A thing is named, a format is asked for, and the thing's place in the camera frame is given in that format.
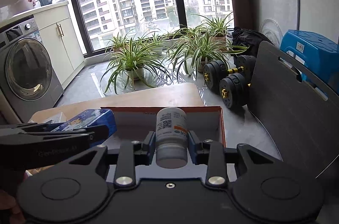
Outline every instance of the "white countertop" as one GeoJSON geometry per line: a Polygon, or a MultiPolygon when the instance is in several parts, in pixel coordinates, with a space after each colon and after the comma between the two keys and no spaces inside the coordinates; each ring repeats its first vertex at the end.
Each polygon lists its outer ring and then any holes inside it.
{"type": "Polygon", "coordinates": [[[39,8],[34,8],[32,10],[28,10],[28,11],[25,11],[25,12],[22,12],[22,13],[19,13],[17,15],[14,15],[13,17],[11,17],[10,19],[6,19],[6,20],[3,20],[0,22],[0,28],[1,27],[4,27],[6,26],[7,24],[10,24],[16,20],[20,20],[28,15],[34,15],[36,13],[39,13],[39,12],[42,12],[42,11],[45,11],[45,10],[49,10],[49,9],[52,9],[52,8],[55,8],[55,7],[60,7],[60,6],[63,6],[63,5],[67,5],[68,4],[68,1],[63,1],[63,2],[57,2],[57,3],[54,3],[54,4],[49,4],[49,5],[45,5],[45,6],[41,6],[39,8]]]}

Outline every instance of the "open box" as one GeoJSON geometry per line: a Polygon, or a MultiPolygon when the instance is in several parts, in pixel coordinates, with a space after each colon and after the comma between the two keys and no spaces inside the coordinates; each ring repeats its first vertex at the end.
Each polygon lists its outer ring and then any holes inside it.
{"type": "MultiPolygon", "coordinates": [[[[143,141],[150,131],[155,131],[157,113],[163,107],[102,107],[114,113],[117,131],[103,144],[109,149],[119,148],[123,141],[143,141]]],[[[186,113],[187,128],[195,132],[203,141],[211,139],[226,146],[222,109],[220,106],[180,107],[186,113]]],[[[165,169],[155,162],[155,154],[150,166],[136,166],[139,178],[185,178],[195,177],[205,180],[207,165],[195,166],[188,154],[186,166],[165,169]]],[[[111,166],[107,181],[113,181],[115,166],[111,166]]]]}

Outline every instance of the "cabinet door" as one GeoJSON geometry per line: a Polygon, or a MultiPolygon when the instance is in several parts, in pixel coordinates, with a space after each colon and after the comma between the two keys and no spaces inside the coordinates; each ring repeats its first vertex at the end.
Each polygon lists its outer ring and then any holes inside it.
{"type": "Polygon", "coordinates": [[[77,35],[75,34],[73,23],[71,18],[58,22],[60,31],[62,33],[62,41],[66,48],[68,57],[75,70],[83,61],[84,56],[81,52],[81,48],[78,42],[77,35]]]}
{"type": "Polygon", "coordinates": [[[52,24],[39,32],[42,44],[50,56],[52,67],[59,81],[63,84],[74,70],[67,56],[57,25],[52,24]]]}

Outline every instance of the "dumbbell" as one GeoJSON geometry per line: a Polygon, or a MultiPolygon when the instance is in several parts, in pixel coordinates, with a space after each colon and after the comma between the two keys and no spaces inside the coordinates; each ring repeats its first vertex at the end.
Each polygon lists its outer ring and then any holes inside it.
{"type": "Polygon", "coordinates": [[[256,58],[254,56],[242,55],[235,62],[237,68],[227,69],[227,66],[220,60],[213,61],[204,65],[203,75],[205,84],[214,93],[219,94],[220,81],[234,73],[243,73],[244,76],[251,80],[254,71],[256,58]]]}
{"type": "Polygon", "coordinates": [[[231,74],[220,81],[220,95],[226,107],[238,108],[249,100],[250,84],[240,73],[231,74]]]}

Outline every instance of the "wooden tabletop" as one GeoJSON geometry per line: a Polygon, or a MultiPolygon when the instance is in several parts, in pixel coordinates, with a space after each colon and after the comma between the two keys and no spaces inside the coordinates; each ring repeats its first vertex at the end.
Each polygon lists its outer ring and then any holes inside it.
{"type": "Polygon", "coordinates": [[[42,123],[47,118],[61,112],[63,112],[66,119],[69,120],[86,109],[96,109],[102,106],[204,106],[204,103],[195,84],[183,83],[139,90],[135,92],[45,109],[36,112],[32,116],[31,120],[37,123],[42,123]]]}

